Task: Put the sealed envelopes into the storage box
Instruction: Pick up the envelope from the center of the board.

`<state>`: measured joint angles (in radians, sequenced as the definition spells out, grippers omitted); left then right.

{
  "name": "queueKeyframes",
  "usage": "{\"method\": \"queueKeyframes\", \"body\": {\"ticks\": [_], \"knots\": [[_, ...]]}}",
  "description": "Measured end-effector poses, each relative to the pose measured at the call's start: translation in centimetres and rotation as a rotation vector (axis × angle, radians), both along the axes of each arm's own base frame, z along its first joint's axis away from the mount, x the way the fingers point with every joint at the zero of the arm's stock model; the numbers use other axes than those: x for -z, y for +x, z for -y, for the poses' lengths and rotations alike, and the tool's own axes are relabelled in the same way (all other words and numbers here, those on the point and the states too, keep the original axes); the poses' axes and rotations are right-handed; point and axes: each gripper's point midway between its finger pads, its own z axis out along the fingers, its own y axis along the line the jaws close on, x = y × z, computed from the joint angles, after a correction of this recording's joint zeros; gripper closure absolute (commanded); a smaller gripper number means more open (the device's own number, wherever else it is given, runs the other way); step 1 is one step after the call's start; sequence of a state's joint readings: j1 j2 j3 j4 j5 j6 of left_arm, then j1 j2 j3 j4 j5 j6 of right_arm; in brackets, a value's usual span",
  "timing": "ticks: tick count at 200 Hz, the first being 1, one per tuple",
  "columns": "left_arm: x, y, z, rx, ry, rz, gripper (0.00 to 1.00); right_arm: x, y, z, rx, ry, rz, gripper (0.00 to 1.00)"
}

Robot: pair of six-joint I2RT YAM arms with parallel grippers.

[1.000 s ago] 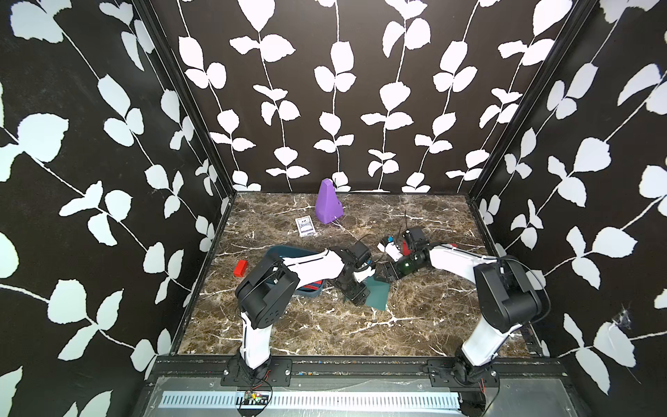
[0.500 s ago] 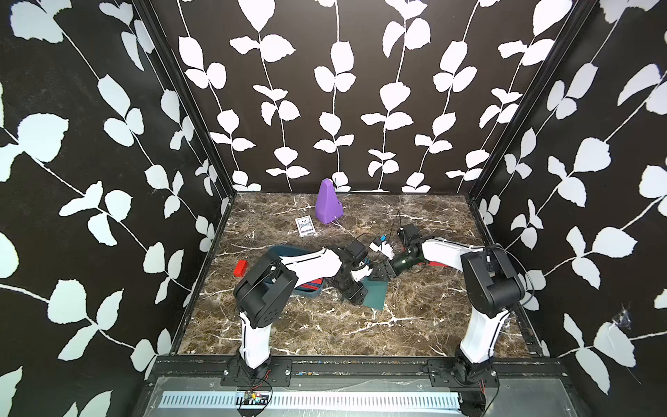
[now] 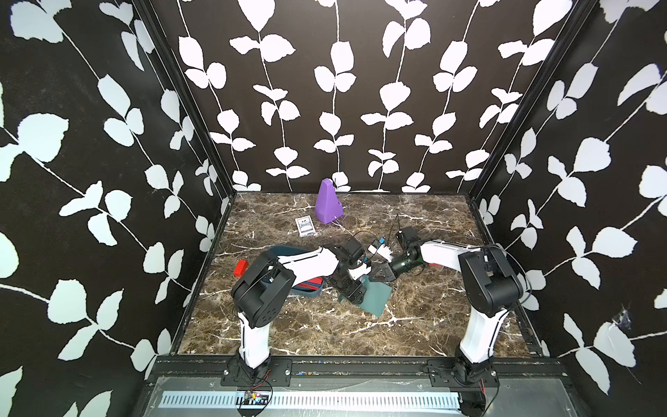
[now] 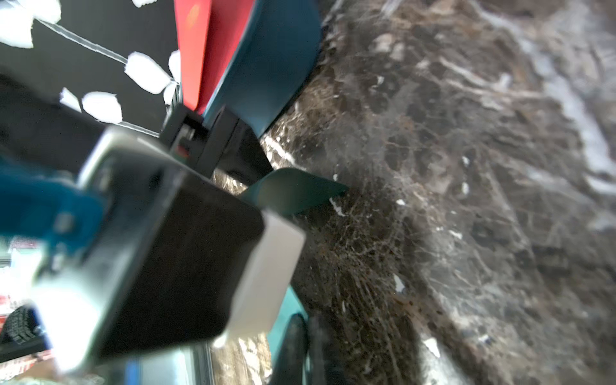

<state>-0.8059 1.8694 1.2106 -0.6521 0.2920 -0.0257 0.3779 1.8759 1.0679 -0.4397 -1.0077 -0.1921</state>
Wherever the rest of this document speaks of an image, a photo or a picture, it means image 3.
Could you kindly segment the green envelope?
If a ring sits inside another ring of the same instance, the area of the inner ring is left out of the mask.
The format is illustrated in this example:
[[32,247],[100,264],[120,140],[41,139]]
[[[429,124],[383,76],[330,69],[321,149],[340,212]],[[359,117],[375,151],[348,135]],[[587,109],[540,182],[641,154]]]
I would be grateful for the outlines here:
[[370,281],[368,276],[361,276],[359,283],[366,290],[363,299],[356,306],[373,316],[381,317],[393,288],[385,283]]

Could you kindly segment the red envelope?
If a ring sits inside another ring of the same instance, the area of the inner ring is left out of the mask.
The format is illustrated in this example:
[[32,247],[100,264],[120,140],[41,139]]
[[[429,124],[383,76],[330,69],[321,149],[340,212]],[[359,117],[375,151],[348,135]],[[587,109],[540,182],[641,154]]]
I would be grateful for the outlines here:
[[324,280],[322,277],[316,277],[303,283],[299,283],[296,287],[302,291],[318,291],[323,287]]

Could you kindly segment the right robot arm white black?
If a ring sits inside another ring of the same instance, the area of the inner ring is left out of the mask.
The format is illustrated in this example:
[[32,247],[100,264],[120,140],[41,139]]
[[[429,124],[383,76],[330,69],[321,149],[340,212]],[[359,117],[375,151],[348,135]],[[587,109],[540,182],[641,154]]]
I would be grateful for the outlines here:
[[427,265],[460,272],[471,314],[458,357],[470,366],[488,363],[505,318],[524,295],[505,251],[497,245],[467,246],[421,239],[412,227],[399,230],[396,237],[402,254],[373,266],[369,280],[391,283]]

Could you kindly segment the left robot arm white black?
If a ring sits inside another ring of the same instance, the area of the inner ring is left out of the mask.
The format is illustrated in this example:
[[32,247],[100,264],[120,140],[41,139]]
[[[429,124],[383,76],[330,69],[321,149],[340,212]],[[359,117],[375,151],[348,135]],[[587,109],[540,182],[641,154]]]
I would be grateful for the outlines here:
[[261,253],[234,284],[231,296],[241,321],[238,353],[245,366],[256,370],[270,357],[270,324],[279,316],[292,288],[315,278],[331,284],[351,298],[366,290],[361,278],[371,272],[363,246],[351,238],[345,245],[325,245],[312,251],[274,246]]

